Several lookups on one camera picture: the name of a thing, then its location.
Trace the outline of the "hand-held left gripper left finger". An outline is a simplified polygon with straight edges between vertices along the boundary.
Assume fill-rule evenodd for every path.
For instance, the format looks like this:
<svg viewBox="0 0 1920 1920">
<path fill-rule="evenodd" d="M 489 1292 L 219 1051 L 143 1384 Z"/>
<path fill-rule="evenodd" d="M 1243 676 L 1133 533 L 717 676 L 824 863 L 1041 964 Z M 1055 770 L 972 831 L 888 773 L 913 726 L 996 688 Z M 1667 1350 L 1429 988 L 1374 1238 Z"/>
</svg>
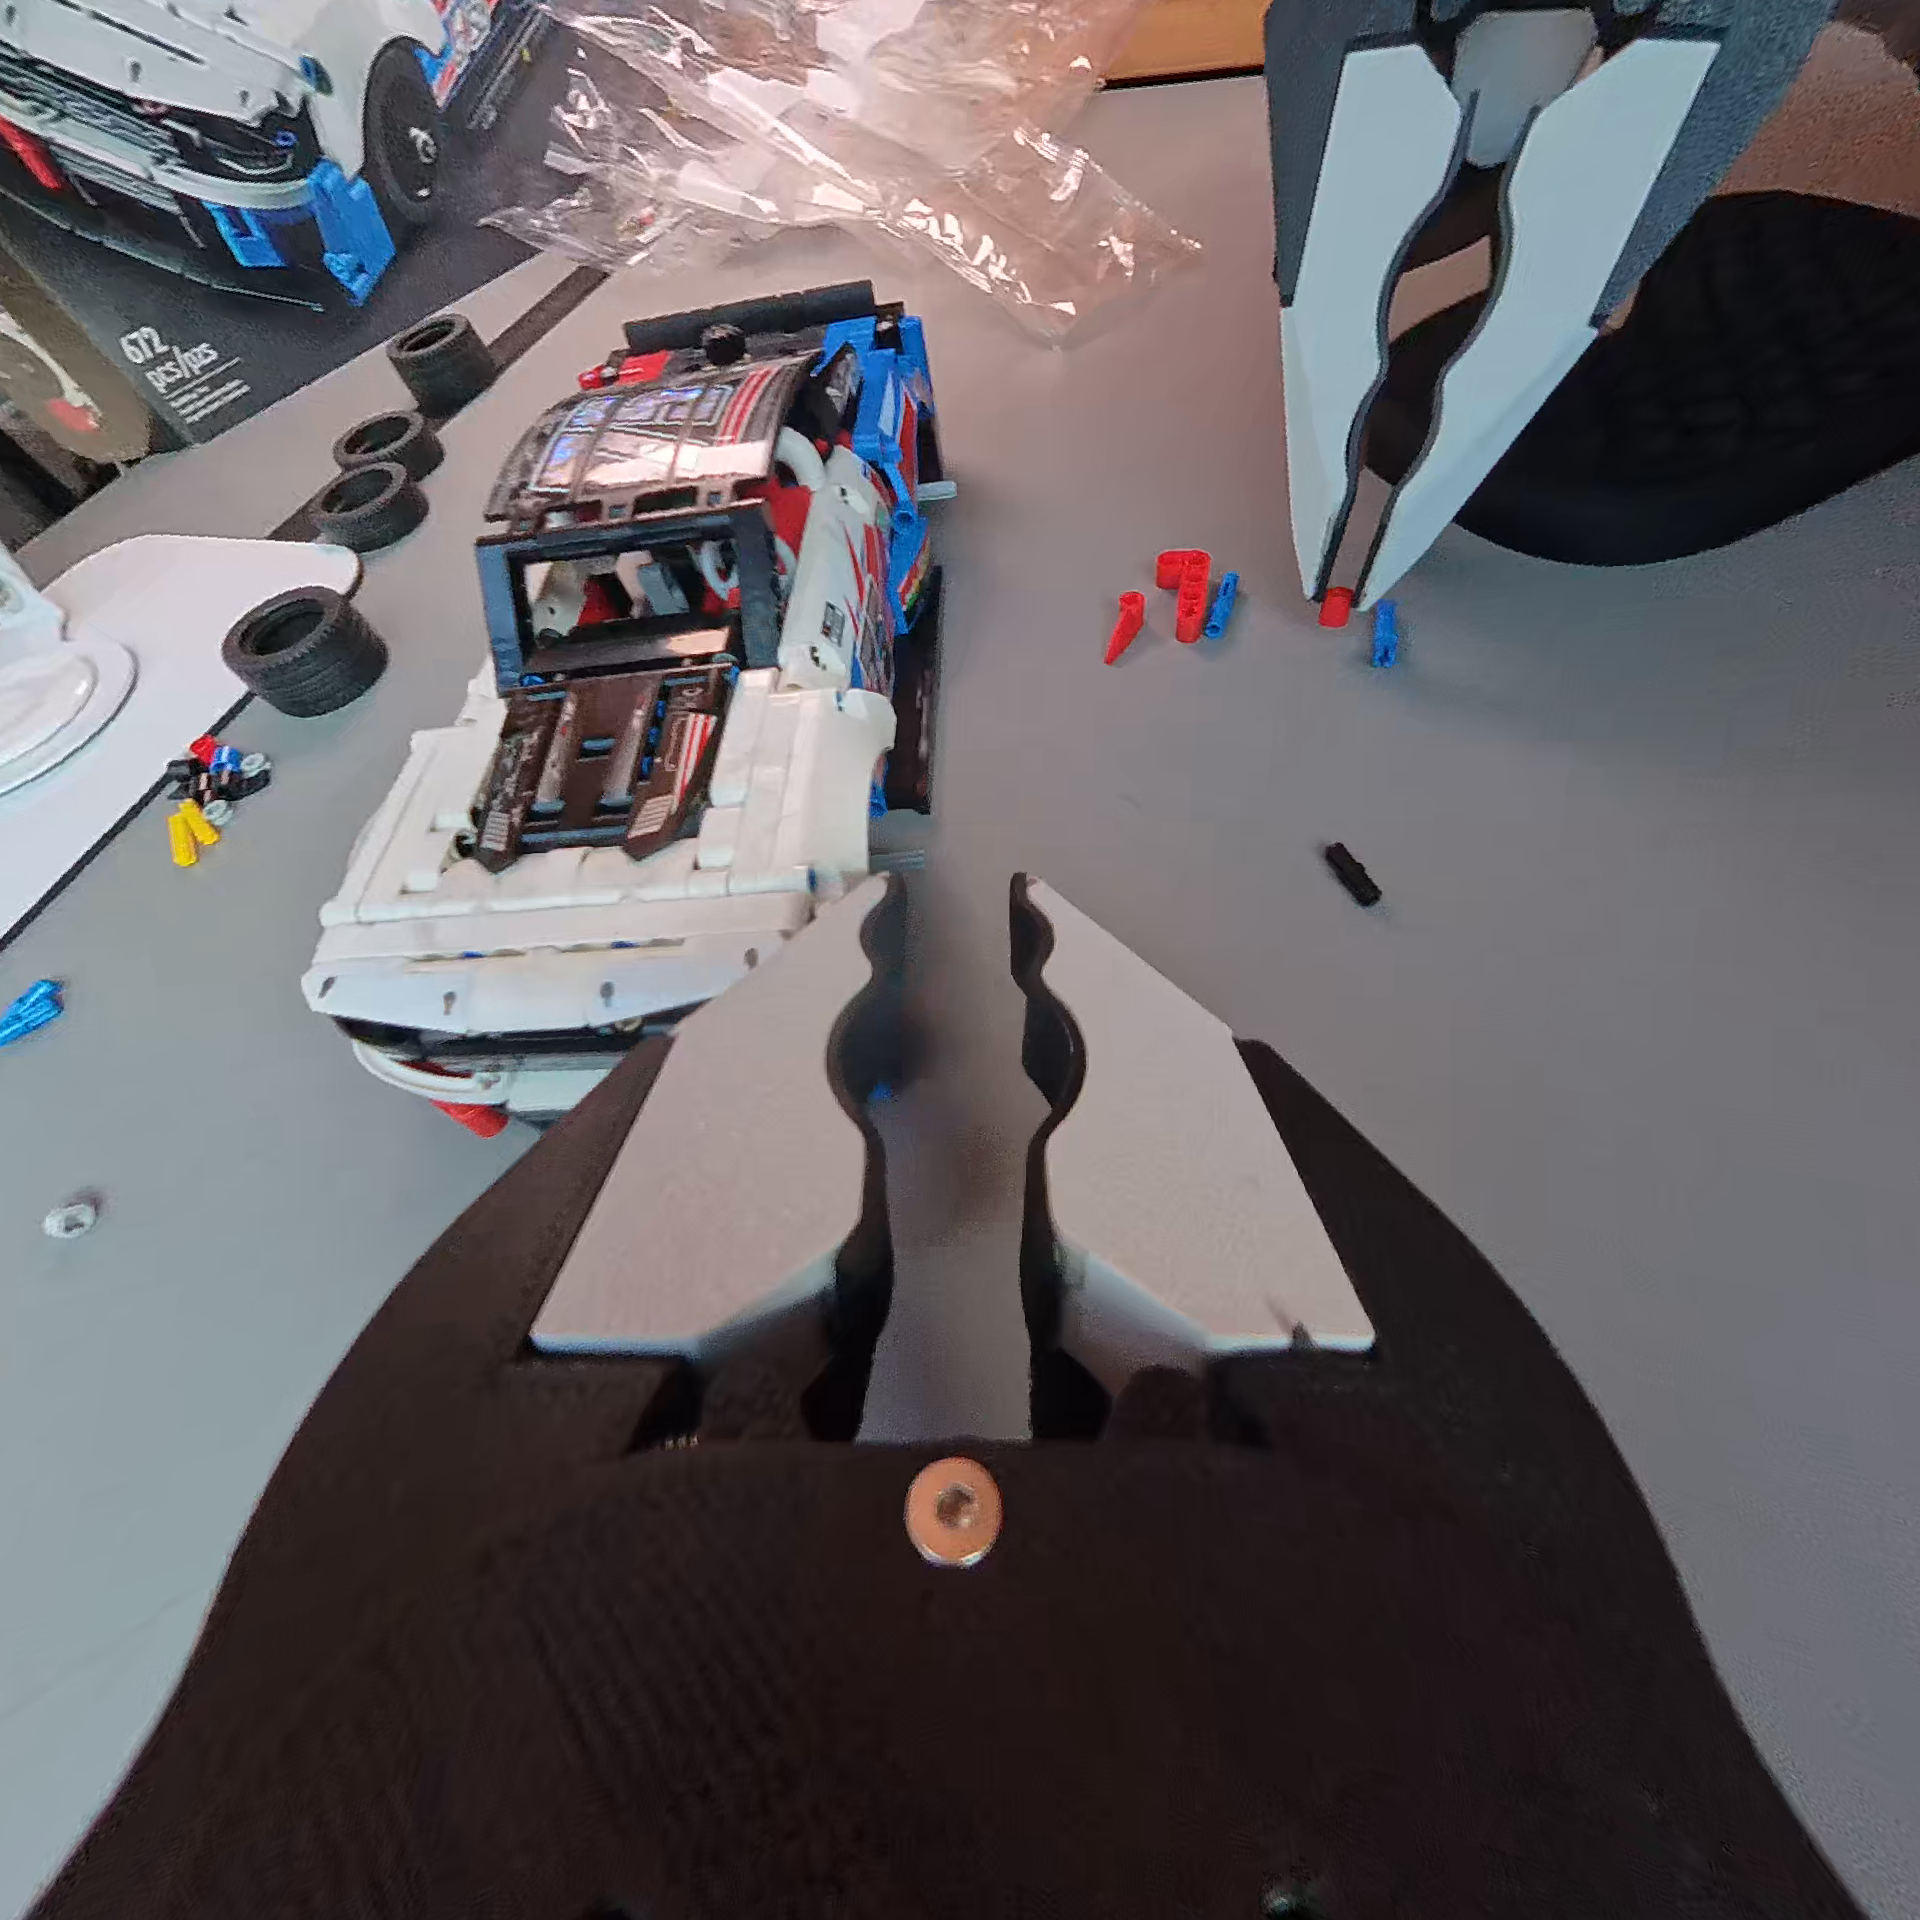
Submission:
<svg viewBox="0 0 1920 1920">
<path fill-rule="evenodd" d="M 810 1436 L 867 1420 L 894 1247 L 870 1096 L 901 1081 L 894 872 L 818 905 L 669 1044 L 528 1318 L 533 1357 L 766 1366 Z"/>
</svg>

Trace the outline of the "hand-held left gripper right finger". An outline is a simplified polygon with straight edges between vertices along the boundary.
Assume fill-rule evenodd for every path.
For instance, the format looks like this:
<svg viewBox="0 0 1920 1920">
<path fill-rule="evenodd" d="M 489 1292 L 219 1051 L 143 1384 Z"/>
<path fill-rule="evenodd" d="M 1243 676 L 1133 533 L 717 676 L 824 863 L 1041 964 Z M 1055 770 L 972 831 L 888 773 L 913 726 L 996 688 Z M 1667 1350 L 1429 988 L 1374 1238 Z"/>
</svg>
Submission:
<svg viewBox="0 0 1920 1920">
<path fill-rule="evenodd" d="M 1374 1357 L 1377 1329 L 1237 1035 L 1064 889 L 1010 872 L 1032 1436 L 1102 1436 L 1140 1371 Z"/>
</svg>

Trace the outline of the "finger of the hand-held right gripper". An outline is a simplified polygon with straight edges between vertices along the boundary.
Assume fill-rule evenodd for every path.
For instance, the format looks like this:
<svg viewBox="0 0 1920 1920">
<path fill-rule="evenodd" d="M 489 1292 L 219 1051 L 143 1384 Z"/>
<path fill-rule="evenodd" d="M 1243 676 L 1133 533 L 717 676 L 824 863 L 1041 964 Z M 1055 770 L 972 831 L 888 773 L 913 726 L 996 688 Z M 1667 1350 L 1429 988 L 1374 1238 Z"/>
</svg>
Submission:
<svg viewBox="0 0 1920 1920">
<path fill-rule="evenodd" d="M 1281 311 L 1283 495 L 1307 601 L 1325 591 L 1353 504 L 1401 262 L 1463 159 L 1467 105 L 1417 41 L 1342 52 L 1296 279 Z"/>
<path fill-rule="evenodd" d="M 1714 41 L 1640 37 L 1527 130 L 1499 175 L 1496 285 L 1429 390 L 1417 460 L 1386 502 L 1353 607 L 1377 607 L 1478 495 L 1599 339 L 1599 294 L 1693 115 Z"/>
</svg>

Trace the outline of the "grey desk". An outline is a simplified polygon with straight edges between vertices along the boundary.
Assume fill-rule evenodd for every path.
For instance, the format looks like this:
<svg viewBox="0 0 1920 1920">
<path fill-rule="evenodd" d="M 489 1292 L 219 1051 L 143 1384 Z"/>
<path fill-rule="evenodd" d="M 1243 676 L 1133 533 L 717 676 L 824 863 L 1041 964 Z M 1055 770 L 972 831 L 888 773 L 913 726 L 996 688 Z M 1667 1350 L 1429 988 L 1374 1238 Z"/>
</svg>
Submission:
<svg viewBox="0 0 1920 1920">
<path fill-rule="evenodd" d="M 533 1138 L 377 1086 L 300 1008 L 312 914 L 483 658 L 472 530 L 520 425 L 628 315 L 859 279 L 924 315 L 945 446 L 938 813 L 913 872 L 933 1062 L 888 1129 L 901 1287 L 870 1436 L 1024 1426 L 1007 879 L 1041 872 L 1283 1051 L 1581 1371 L 1714 1662 L 1873 1917 L 1914 1917 L 1914 467 L 1755 540 L 1559 570 L 1450 533 L 1401 658 L 1325 634 L 1283 530 L 1264 83 L 1081 130 L 1205 243 L 1110 331 L 1017 339 L 839 240 L 610 279 L 447 431 L 365 567 L 391 640 L 178 872 L 137 813 L 6 946 L 6 1917 L 172 1695 L 300 1409 Z M 1166 548 L 1237 570 L 1175 640 Z M 1147 634 L 1119 658 L 1119 591 Z M 1342 846 L 1386 904 L 1353 905 Z M 84 1238 L 38 1216 L 100 1194 Z"/>
</svg>

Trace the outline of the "toy brick race car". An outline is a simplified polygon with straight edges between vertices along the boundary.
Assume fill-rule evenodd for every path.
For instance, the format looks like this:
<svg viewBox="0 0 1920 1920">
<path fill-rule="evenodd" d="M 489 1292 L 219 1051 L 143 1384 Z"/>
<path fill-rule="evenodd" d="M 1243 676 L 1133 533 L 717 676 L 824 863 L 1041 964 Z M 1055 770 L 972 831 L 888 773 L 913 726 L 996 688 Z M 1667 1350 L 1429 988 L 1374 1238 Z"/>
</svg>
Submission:
<svg viewBox="0 0 1920 1920">
<path fill-rule="evenodd" d="M 933 813 L 946 502 L 870 279 L 628 318 L 496 470 L 489 658 L 319 904 L 300 1008 L 391 1086 L 555 1122 Z"/>
</svg>

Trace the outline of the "clear plastic bags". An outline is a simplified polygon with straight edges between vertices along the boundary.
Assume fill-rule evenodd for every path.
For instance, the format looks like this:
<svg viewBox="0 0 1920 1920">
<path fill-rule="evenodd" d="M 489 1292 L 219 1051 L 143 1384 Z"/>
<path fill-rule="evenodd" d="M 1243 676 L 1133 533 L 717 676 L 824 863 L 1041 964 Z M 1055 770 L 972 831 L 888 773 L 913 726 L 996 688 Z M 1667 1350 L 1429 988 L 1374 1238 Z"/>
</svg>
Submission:
<svg viewBox="0 0 1920 1920">
<path fill-rule="evenodd" d="M 1205 248 L 1075 139 L 1125 0 L 540 5 L 563 87 L 483 226 L 606 274 L 777 234 L 945 267 L 1037 346 L 1110 328 Z"/>
</svg>

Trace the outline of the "cluster of small brick pieces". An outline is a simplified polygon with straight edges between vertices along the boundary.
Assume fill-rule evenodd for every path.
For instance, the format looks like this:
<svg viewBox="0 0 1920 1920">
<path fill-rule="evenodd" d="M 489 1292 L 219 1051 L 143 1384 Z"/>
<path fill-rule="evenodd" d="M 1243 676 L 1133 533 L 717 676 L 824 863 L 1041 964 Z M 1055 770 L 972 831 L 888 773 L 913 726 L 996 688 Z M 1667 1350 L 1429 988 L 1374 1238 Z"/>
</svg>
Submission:
<svg viewBox="0 0 1920 1920">
<path fill-rule="evenodd" d="M 275 783 L 275 763 L 215 735 L 191 738 L 187 754 L 171 754 L 161 770 L 161 797 L 172 808 L 200 808 L 208 827 L 229 827 L 230 808 L 270 783 Z"/>
</svg>

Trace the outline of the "black toy tyre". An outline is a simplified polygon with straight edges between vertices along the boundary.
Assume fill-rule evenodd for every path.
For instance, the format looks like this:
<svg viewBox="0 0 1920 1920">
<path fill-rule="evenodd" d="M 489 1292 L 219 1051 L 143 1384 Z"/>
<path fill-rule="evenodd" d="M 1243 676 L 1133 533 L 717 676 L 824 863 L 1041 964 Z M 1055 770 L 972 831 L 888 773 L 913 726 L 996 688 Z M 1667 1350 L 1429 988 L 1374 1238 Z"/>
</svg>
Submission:
<svg viewBox="0 0 1920 1920">
<path fill-rule="evenodd" d="M 386 678 L 391 647 L 339 589 L 292 589 L 219 634 L 229 670 L 278 716 L 334 716 Z"/>
<path fill-rule="evenodd" d="M 444 431 L 425 415 L 370 415 L 334 445 L 334 467 L 399 467 L 413 483 L 444 467 Z"/>
<path fill-rule="evenodd" d="M 478 328 L 460 311 L 394 331 L 386 357 L 425 419 L 455 419 L 503 378 L 496 347 L 478 339 Z"/>
<path fill-rule="evenodd" d="M 377 554 L 405 540 L 425 524 L 433 502 L 418 477 L 394 460 L 342 467 L 312 502 L 312 540 Z"/>
</svg>

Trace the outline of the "toy car cardboard box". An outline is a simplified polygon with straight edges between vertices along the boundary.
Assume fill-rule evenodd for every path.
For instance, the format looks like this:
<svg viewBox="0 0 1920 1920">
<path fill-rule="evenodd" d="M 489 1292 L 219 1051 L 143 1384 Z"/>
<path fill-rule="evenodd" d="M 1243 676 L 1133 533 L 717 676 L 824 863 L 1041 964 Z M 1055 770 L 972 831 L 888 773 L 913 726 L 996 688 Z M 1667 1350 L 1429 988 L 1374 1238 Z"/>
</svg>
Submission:
<svg viewBox="0 0 1920 1920">
<path fill-rule="evenodd" d="M 528 0 L 6 0 L 6 390 L 88 467 L 208 445 L 528 248 Z"/>
</svg>

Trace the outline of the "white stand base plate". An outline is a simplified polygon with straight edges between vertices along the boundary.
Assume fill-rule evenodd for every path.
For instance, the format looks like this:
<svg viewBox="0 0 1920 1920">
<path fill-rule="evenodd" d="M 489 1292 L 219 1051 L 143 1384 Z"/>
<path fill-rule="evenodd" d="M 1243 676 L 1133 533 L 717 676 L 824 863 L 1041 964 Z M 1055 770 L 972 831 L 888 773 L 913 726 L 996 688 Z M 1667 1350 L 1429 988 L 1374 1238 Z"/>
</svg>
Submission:
<svg viewBox="0 0 1920 1920">
<path fill-rule="evenodd" d="M 6 554 L 0 937 L 242 703 L 219 640 L 292 589 L 357 591 L 360 559 L 327 540 L 136 533 L 33 589 Z"/>
</svg>

